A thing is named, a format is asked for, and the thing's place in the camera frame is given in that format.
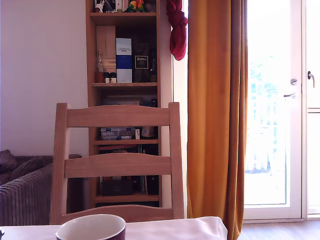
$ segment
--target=mug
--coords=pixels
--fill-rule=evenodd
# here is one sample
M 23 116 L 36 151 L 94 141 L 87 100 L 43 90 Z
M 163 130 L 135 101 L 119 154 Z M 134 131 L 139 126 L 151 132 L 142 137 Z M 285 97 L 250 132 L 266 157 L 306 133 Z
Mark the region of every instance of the mug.
M 67 221 L 55 236 L 58 240 L 125 240 L 126 222 L 111 214 L 87 215 Z

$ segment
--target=chair backrest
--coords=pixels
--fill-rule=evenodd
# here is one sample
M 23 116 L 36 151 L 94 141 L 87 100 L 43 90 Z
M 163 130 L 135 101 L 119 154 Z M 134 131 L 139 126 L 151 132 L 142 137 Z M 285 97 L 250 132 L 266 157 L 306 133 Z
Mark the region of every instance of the chair backrest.
M 68 159 L 69 128 L 169 126 L 170 157 L 142 153 L 107 153 Z M 66 213 L 67 179 L 111 176 L 171 175 L 172 208 L 143 205 L 102 206 Z M 91 214 L 114 214 L 127 222 L 184 218 L 179 103 L 169 108 L 105 105 L 68 109 L 56 105 L 50 224 Z

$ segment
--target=curtain fold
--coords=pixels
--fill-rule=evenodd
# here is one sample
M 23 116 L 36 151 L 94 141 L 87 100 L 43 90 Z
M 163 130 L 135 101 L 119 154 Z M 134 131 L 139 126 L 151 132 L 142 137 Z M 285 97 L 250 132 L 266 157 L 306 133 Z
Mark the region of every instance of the curtain fold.
M 218 216 L 228 240 L 244 215 L 247 0 L 189 1 L 188 216 Z

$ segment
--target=white tablecloth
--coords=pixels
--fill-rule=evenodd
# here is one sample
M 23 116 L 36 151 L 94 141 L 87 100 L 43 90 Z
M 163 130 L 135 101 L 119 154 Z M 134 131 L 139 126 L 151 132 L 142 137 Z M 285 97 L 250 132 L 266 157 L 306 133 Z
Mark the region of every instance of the white tablecloth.
M 2 240 L 56 240 L 58 225 L 3 226 Z M 227 229 L 219 217 L 132 222 L 126 240 L 226 240 Z

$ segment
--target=red cloth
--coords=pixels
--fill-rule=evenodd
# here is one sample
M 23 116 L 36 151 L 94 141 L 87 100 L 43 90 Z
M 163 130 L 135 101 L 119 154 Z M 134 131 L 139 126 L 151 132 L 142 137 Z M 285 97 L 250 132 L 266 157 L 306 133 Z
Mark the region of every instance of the red cloth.
M 166 0 L 166 14 L 173 28 L 170 36 L 170 52 L 179 61 L 185 57 L 187 48 L 188 19 L 182 11 L 182 0 Z

